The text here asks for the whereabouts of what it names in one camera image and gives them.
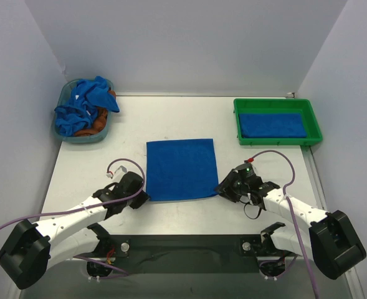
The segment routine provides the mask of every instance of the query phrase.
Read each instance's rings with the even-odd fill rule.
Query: gray plastic basket
[[[77,86],[77,82],[79,80],[80,79],[70,81],[69,83],[67,83],[63,86],[63,89],[61,90],[61,94],[60,94],[59,102],[57,103],[57,106],[64,105],[65,103],[67,103],[67,101],[69,100],[70,95],[71,95],[71,90],[75,86]],[[112,90],[114,90],[114,84],[112,84],[112,82],[109,81],[109,80],[107,80],[107,83],[108,83],[108,86]],[[63,136],[63,135],[59,134],[59,129],[55,125],[56,115],[54,115],[53,122],[52,122],[52,131],[53,131],[54,136],[58,140],[61,140],[61,141],[66,141],[66,142],[70,142],[70,143],[96,143],[96,142],[102,141],[107,136],[108,127],[110,126],[111,118],[112,118],[111,112],[108,112],[106,126],[104,127],[104,129],[101,132],[99,132],[95,135],[91,135],[91,136],[74,137],[74,136]]]

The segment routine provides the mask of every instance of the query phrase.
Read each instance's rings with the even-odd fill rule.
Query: brown cloth
[[[108,93],[112,94],[114,97],[117,96],[114,90],[109,90]],[[101,132],[104,129],[104,127],[106,126],[106,122],[107,122],[108,111],[106,108],[102,108],[102,107],[97,107],[97,111],[98,111],[97,118],[93,122],[93,126],[91,127],[91,129],[79,130],[75,132],[74,134],[75,137],[94,135],[94,134]]]

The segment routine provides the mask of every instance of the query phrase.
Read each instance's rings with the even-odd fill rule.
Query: blue cloth in green tray
[[[147,142],[146,192],[152,201],[211,197],[217,185],[212,139]]]
[[[299,113],[239,114],[244,138],[306,138]]]

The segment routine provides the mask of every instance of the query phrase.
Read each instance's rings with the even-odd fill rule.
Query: bolt
[[[128,243],[122,243],[121,244],[121,251],[122,252],[128,252],[129,250],[129,244]]]
[[[242,247],[244,251],[248,251],[251,249],[251,244],[249,242],[244,242]]]

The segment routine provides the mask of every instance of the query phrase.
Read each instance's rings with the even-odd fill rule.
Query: blue cloth
[[[244,138],[306,138],[301,114],[239,114]]]
[[[117,102],[108,89],[107,81],[100,76],[93,81],[79,80],[67,103],[54,110],[59,134],[72,136],[79,130],[91,128],[98,114],[96,106],[119,112]]]
[[[212,139],[147,142],[146,192],[152,201],[211,197],[217,185]]]

